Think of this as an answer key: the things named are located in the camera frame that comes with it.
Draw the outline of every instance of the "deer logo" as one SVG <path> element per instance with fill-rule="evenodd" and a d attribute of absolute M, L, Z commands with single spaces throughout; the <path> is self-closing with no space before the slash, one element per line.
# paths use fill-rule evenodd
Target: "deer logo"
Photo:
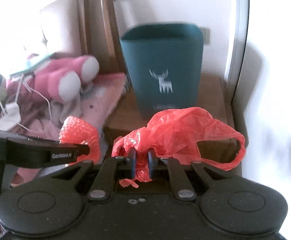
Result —
<path fill-rule="evenodd" d="M 167 76 L 169 74 L 168 70 L 165 73 L 163 72 L 161 75 L 156 75 L 154 72 L 151 72 L 150 69 L 149 69 L 149 71 L 150 71 L 150 74 L 152 77 L 159 80 L 160 93 L 162 93 L 162 91 L 165 93 L 166 90 L 167 90 L 167 93 L 169 93 L 169 90 L 171 90 L 171 93 L 173 93 L 171 81 L 164 80 L 165 78 L 167 78 Z"/>

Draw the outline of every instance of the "red plastic bag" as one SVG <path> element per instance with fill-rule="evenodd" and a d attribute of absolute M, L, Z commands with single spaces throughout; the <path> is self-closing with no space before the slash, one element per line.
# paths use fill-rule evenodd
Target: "red plastic bag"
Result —
<path fill-rule="evenodd" d="M 98 163 L 100 160 L 101 154 L 98 129 L 80 118 L 69 116 L 64 121 L 60 131 L 59 140 L 60 143 L 89 145 L 89 154 L 79 156 L 77 162 L 93 160 L 94 163 Z"/>
<path fill-rule="evenodd" d="M 230 163 L 218 163 L 201 158 L 196 142 L 207 140 L 225 140 L 235 138 L 241 149 Z M 190 165 L 198 160 L 217 168 L 229 171 L 236 167 L 245 155 L 244 136 L 225 123 L 213 119 L 205 109 L 192 107 L 186 109 L 168 109 L 155 114 L 147 127 L 134 130 L 119 139 L 112 149 L 112 156 L 127 156 L 131 147 L 137 152 L 135 179 L 141 182 L 151 181 L 147 163 L 149 148 L 156 155 L 176 158 L 181 164 Z M 138 187 L 134 180 L 120 181 L 123 187 Z"/>

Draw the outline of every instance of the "teal trash can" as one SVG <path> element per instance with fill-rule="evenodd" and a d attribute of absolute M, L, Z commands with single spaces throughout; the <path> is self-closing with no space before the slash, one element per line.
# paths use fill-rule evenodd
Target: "teal trash can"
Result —
<path fill-rule="evenodd" d="M 139 111 L 196 106 L 204 38 L 192 24 L 142 25 L 121 38 Z"/>

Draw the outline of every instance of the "white wall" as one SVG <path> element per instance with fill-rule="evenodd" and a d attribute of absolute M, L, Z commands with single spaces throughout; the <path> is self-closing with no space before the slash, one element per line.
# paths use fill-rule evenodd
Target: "white wall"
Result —
<path fill-rule="evenodd" d="M 54 0 L 0 0 L 0 69 L 10 69 L 20 54 L 39 9 Z M 117 0 L 119 32 L 137 24 L 163 21 L 195 23 L 211 30 L 210 44 L 204 46 L 203 71 L 223 78 L 227 62 L 231 0 Z"/>
<path fill-rule="evenodd" d="M 243 176 L 283 194 L 289 211 L 280 232 L 291 240 L 291 0 L 250 0 L 234 109 L 248 138 Z"/>

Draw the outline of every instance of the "pink plush toy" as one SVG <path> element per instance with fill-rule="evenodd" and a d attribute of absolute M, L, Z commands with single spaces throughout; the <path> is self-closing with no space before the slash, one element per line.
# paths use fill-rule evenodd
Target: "pink plush toy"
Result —
<path fill-rule="evenodd" d="M 28 76 L 24 81 L 48 100 L 66 103 L 79 95 L 81 86 L 90 84 L 98 72 L 99 63 L 93 56 L 51 59 L 34 71 L 34 78 Z M 7 82 L 9 96 L 16 92 L 17 86 L 18 82 Z M 22 85 L 20 94 L 25 90 Z M 44 98 L 33 93 L 33 100 L 43 102 Z"/>

